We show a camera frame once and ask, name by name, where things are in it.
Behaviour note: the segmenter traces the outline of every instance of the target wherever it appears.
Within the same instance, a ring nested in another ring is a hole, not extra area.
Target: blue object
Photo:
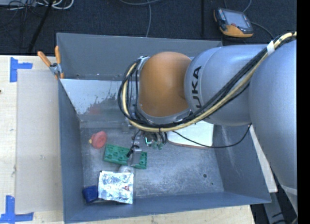
[[[0,223],[10,223],[15,222],[27,222],[32,221],[33,212],[29,214],[17,214],[15,215],[15,198],[7,195],[5,197],[5,214],[1,214]]]
[[[18,60],[11,57],[10,82],[17,81],[17,69],[31,69],[32,63],[18,63]]]
[[[82,192],[86,203],[92,203],[98,199],[98,187],[96,185],[86,187]]]

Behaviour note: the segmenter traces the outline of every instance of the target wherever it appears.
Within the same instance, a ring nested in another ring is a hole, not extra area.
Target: green lego brick
[[[111,163],[127,165],[128,157],[126,155],[128,154],[129,151],[130,149],[126,147],[113,144],[106,144],[106,150],[103,160]],[[140,162],[134,167],[137,169],[146,169],[146,158],[147,153],[141,152]]]

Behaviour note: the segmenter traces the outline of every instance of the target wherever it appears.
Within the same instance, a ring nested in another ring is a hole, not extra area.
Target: yellow device
[[[217,8],[213,11],[219,30],[227,38],[249,38],[253,36],[253,27],[248,17],[239,11]]]

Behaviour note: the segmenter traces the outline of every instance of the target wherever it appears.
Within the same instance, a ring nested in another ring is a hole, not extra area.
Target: gray bin
[[[176,51],[194,57],[220,46],[218,41],[140,38],[58,33],[65,79],[59,80],[60,141],[62,160],[63,219],[65,223],[174,213],[207,208],[262,204],[271,201],[260,162],[250,136],[238,145],[223,149],[195,149],[172,144],[162,150],[141,143],[147,152],[147,169],[136,169],[134,203],[86,204],[84,187],[98,182],[101,170],[117,170],[103,161],[104,147],[88,143],[100,130],[108,144],[131,146],[133,130],[124,130],[116,92],[109,92],[100,113],[77,111],[79,104],[92,102],[83,88],[93,82],[108,87],[123,77],[128,65],[142,55]],[[213,144],[233,144],[247,126],[214,126]]]

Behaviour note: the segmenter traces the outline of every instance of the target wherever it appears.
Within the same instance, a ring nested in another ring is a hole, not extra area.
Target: foil packet
[[[98,182],[98,198],[133,203],[134,174],[131,172],[101,171]]]

